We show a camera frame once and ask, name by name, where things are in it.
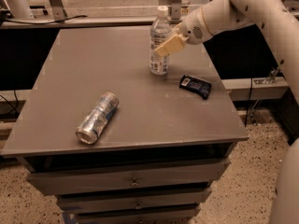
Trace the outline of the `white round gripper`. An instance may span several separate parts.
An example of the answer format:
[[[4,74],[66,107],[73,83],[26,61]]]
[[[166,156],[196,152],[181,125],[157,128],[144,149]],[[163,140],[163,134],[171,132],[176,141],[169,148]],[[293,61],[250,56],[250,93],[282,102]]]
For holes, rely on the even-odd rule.
[[[172,28],[171,36],[159,45],[154,52],[160,57],[168,56],[191,45],[202,44],[213,37],[206,25],[204,10],[200,7],[192,11],[181,24]]]

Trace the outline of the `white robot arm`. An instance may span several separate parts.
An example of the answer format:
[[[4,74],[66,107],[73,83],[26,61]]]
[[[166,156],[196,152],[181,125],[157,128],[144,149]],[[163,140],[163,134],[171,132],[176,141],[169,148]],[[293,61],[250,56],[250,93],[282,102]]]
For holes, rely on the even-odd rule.
[[[281,0],[212,0],[188,14],[155,51],[167,56],[250,23],[258,26],[299,103],[299,20]],[[269,224],[299,224],[299,139],[281,163]]]

